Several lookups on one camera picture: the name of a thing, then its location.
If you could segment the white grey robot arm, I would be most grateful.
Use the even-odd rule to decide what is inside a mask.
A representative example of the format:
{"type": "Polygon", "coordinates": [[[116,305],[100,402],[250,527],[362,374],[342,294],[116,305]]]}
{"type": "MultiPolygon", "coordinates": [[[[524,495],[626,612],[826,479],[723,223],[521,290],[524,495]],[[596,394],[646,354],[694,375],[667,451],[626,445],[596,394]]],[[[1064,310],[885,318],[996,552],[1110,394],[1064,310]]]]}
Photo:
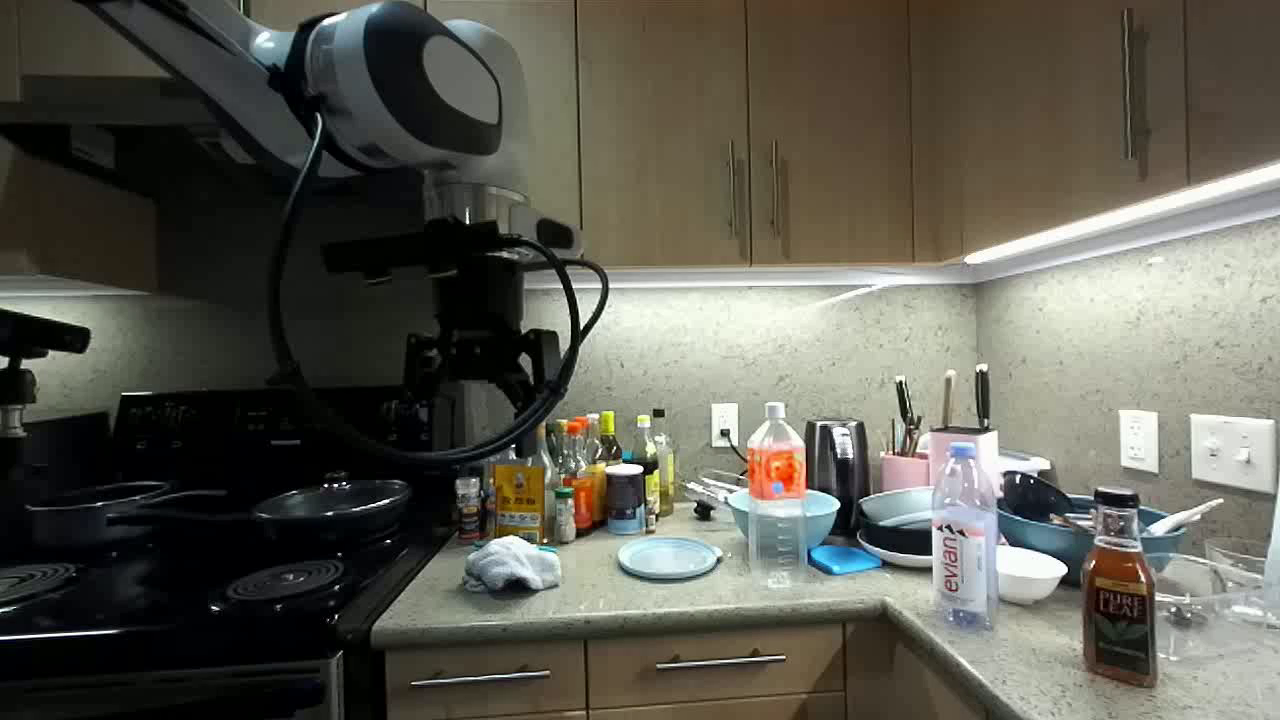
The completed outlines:
{"type": "Polygon", "coordinates": [[[577,228],[524,193],[524,70],[496,29],[440,19],[416,0],[362,0],[294,29],[226,0],[76,5],[184,82],[261,169],[289,180],[273,272],[289,268],[314,193],[388,178],[422,193],[413,232],[342,241],[333,257],[356,272],[444,272],[434,331],[408,347],[405,388],[427,405],[455,384],[499,388],[511,422],[476,437],[476,457],[521,445],[565,402],[586,329],[527,329],[521,296],[531,268],[577,262],[577,228]]]}

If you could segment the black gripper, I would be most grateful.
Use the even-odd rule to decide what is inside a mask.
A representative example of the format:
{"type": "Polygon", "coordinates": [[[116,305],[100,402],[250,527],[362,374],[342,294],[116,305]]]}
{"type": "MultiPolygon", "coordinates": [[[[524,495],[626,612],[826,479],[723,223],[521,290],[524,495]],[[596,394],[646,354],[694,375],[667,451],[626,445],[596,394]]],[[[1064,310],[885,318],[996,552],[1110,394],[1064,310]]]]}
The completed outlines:
{"type": "Polygon", "coordinates": [[[560,220],[499,228],[496,220],[432,220],[422,232],[336,241],[318,251],[326,272],[390,275],[422,268],[434,285],[434,329],[405,341],[405,394],[440,405],[460,384],[496,388],[511,422],[484,449],[524,442],[567,394],[577,331],[524,325],[524,275],[549,268],[577,314],[567,265],[577,232],[560,220]]]}

